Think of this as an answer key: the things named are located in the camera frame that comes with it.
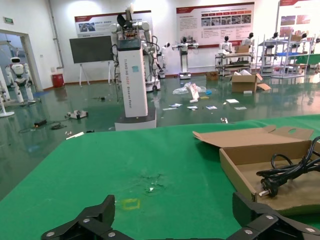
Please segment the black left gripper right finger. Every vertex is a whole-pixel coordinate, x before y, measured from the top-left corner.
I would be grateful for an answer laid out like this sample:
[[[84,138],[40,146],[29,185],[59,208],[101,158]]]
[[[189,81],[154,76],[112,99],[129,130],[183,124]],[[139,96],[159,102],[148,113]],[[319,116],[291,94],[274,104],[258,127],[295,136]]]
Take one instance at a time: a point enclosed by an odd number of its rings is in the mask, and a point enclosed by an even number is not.
[[[232,195],[232,213],[241,229],[229,240],[318,240],[316,227],[290,219],[270,206],[252,202],[241,193]]]

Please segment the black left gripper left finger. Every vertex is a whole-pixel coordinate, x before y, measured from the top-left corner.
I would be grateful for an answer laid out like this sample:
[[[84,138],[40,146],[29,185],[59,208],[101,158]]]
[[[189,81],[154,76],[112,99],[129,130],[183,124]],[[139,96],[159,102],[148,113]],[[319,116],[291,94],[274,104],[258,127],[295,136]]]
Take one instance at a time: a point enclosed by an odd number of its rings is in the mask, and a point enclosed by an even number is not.
[[[41,235],[42,240],[129,240],[126,234],[112,228],[115,219],[115,196],[84,208],[73,220]]]

